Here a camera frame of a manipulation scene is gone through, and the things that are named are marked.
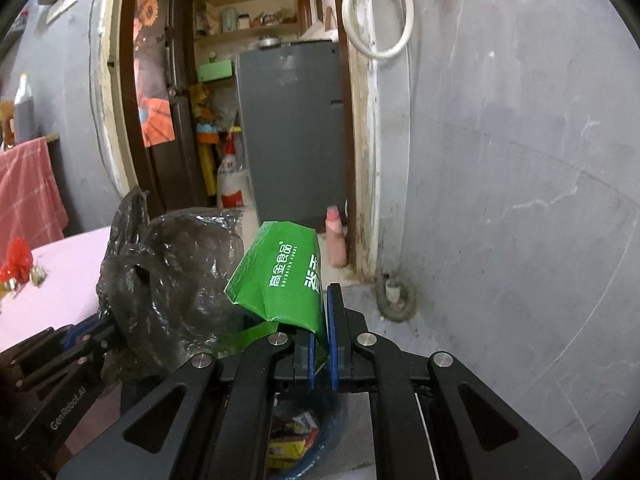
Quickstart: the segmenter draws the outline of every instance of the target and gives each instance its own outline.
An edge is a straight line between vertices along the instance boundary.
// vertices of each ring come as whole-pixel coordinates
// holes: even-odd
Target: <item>gray refrigerator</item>
[[[331,41],[243,52],[236,61],[242,137],[260,224],[317,231],[346,200],[340,53]]]

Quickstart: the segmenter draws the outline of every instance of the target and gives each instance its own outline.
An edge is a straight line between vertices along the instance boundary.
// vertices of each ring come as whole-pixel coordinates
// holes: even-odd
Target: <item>metal screw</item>
[[[446,368],[453,364],[453,357],[446,352],[438,352],[433,356],[433,362],[442,368]]]
[[[378,341],[378,338],[376,337],[375,334],[364,332],[358,336],[357,341],[362,346],[372,346],[376,344],[376,342]]]
[[[196,354],[191,358],[191,364],[196,368],[206,368],[211,364],[213,359],[209,354],[200,353]]]
[[[274,332],[269,336],[269,343],[274,346],[284,345],[289,340],[289,336],[284,332]]]

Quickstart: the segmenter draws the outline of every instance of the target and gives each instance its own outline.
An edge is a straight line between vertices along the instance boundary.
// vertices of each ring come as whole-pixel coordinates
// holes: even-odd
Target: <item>green box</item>
[[[198,67],[198,81],[206,83],[216,79],[224,79],[234,74],[234,68],[230,60],[207,63]]]

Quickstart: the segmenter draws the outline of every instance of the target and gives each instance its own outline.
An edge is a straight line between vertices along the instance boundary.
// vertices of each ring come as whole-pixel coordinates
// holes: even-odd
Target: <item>pink towel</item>
[[[33,250],[61,240],[67,223],[44,137],[0,153],[0,265],[15,237]]]

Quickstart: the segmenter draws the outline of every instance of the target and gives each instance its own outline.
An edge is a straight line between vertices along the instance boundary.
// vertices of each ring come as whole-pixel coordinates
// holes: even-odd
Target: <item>white hose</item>
[[[353,46],[359,52],[371,59],[389,59],[397,56],[408,43],[411,33],[414,30],[414,0],[404,0],[404,6],[406,7],[406,19],[404,20],[404,31],[402,32],[400,41],[388,50],[383,52],[374,52],[369,50],[358,37],[358,34],[353,27],[353,23],[351,23],[351,0],[342,0],[342,22],[344,23],[344,31],[347,33],[349,41],[353,43]]]

